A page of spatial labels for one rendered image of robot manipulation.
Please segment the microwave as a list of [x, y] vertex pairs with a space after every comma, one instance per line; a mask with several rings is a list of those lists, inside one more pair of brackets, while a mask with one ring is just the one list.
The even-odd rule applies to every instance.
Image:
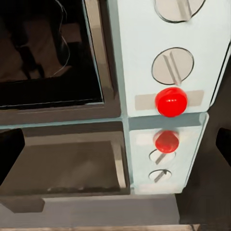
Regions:
[[0, 0], [0, 126], [205, 112], [231, 0]]

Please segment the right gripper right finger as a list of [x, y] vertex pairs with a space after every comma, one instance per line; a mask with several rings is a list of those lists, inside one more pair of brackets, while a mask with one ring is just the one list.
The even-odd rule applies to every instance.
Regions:
[[216, 146], [222, 153], [226, 161], [231, 167], [231, 130], [220, 128], [218, 131]]

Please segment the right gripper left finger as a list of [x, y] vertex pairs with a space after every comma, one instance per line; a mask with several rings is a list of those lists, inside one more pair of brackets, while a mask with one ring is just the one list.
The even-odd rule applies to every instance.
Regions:
[[21, 128], [0, 133], [0, 186], [25, 147]]

